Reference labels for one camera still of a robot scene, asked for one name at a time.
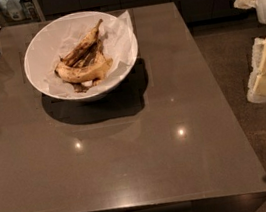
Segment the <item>white plastic jug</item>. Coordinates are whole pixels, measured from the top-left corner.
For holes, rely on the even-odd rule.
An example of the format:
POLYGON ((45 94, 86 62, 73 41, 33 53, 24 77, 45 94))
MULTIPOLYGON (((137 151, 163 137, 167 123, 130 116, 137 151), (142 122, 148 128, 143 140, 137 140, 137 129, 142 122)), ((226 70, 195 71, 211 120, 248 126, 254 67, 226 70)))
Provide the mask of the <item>white plastic jug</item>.
POLYGON ((9 16, 14 21, 20 21, 25 19, 24 10, 22 9, 20 0, 7 0, 7 10, 9 16))

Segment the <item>dark browned banana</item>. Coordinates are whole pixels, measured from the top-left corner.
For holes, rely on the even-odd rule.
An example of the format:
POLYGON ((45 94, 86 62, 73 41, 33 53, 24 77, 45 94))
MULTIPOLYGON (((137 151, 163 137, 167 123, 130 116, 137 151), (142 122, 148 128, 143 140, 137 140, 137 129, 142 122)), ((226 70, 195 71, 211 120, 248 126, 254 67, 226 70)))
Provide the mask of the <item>dark browned banana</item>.
POLYGON ((63 64, 67 66, 72 66, 74 65, 74 63, 78 62, 80 57, 82 57, 97 41, 99 36, 99 28, 102 23, 103 21, 100 19, 95 27, 93 27, 92 30, 88 31, 86 36, 82 38, 80 43, 78 43, 77 46, 68 53, 68 55, 66 55, 64 58, 61 58, 60 61, 62 61, 63 64))

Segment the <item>spotted ripe banana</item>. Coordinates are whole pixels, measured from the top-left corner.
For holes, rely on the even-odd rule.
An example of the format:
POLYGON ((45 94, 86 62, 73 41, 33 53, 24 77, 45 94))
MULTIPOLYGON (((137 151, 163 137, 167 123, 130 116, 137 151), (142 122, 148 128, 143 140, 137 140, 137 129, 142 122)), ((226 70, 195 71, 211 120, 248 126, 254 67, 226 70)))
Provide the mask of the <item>spotted ripe banana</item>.
POLYGON ((112 58, 107 59, 103 53, 97 52, 82 67, 70 67, 60 62, 55 68, 55 73, 65 82, 73 84, 98 79, 103 80, 112 64, 112 58))

